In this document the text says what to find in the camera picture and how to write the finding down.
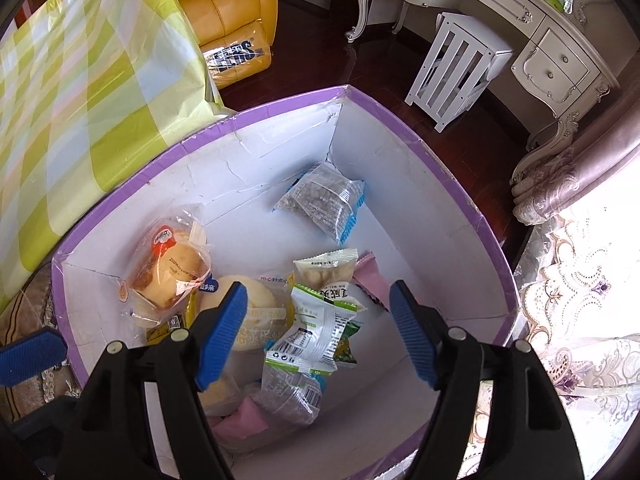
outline dark wood floor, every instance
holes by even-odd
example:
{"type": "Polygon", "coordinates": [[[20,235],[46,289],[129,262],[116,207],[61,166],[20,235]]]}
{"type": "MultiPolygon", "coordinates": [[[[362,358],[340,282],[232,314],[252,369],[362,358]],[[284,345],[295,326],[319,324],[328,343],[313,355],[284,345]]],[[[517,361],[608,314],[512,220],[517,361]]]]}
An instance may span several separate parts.
{"type": "Polygon", "coordinates": [[[223,89],[225,105],[240,111],[328,86],[348,83],[359,88],[401,118],[440,157],[513,263],[527,232],[511,214],[509,186],[511,172],[526,152],[522,134],[510,127],[491,95],[436,133],[427,114],[404,103],[428,46],[411,33],[393,36],[388,27],[373,27],[348,45],[347,28],[340,16],[280,0],[271,67],[223,89]]]}

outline barcode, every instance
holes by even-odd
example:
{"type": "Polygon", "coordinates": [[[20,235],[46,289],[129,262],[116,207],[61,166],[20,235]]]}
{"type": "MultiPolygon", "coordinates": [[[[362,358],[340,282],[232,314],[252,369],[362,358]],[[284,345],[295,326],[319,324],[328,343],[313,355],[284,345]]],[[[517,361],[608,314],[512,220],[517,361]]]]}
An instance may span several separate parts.
{"type": "Polygon", "coordinates": [[[305,400],[309,403],[310,406],[317,408],[320,405],[320,392],[314,390],[313,388],[306,388],[305,392],[305,400]]]}
{"type": "Polygon", "coordinates": [[[274,350],[278,352],[284,352],[285,354],[291,354],[293,356],[297,356],[302,354],[303,348],[298,348],[297,346],[290,345],[286,341],[280,343],[274,350]]]}

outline metal screw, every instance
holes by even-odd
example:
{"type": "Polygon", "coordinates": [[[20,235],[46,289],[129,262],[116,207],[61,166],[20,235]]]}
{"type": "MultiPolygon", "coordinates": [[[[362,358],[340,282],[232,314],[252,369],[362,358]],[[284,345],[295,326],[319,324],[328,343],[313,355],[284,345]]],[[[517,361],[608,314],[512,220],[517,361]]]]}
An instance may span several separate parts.
{"type": "Polygon", "coordinates": [[[110,354],[117,354],[120,350],[122,350],[122,341],[111,341],[107,345],[107,352],[110,354]]]}
{"type": "Polygon", "coordinates": [[[179,343],[180,341],[184,341],[189,337],[189,331],[185,328],[178,328],[171,332],[171,339],[175,342],[179,343]]]}
{"type": "Polygon", "coordinates": [[[524,339],[518,339],[515,343],[516,350],[521,351],[523,354],[528,354],[531,352],[531,345],[524,341],[524,339]]]}
{"type": "Polygon", "coordinates": [[[464,341],[466,339],[466,332],[459,326],[449,328],[449,337],[456,341],[464,341]]]}

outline blue gripper pad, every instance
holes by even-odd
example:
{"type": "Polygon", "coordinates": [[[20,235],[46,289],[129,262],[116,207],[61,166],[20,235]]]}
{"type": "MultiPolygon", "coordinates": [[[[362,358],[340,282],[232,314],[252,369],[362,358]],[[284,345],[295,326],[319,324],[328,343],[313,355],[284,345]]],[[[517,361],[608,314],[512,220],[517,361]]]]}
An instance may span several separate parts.
{"type": "Polygon", "coordinates": [[[394,317],[418,377],[434,388],[438,382],[438,373],[435,368],[435,346],[415,319],[411,304],[397,283],[391,286],[389,303],[391,315],[394,317]]]}
{"type": "Polygon", "coordinates": [[[246,316],[247,301],[246,287],[239,282],[234,282],[216,309],[220,312],[218,322],[206,342],[200,346],[200,368],[195,382],[201,392],[220,377],[240,325],[246,316]]]}
{"type": "Polygon", "coordinates": [[[0,347],[0,386],[15,386],[60,364],[66,343],[59,332],[42,328],[27,337],[0,347]]]}

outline white stool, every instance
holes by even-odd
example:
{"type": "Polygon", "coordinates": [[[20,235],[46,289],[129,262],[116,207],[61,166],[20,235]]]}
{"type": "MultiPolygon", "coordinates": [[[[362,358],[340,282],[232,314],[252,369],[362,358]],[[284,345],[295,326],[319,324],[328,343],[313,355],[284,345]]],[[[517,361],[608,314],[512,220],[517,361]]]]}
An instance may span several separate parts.
{"type": "Polygon", "coordinates": [[[484,23],[464,14],[439,14],[436,30],[436,39],[404,101],[427,112],[441,132],[471,108],[513,51],[484,23]]]}

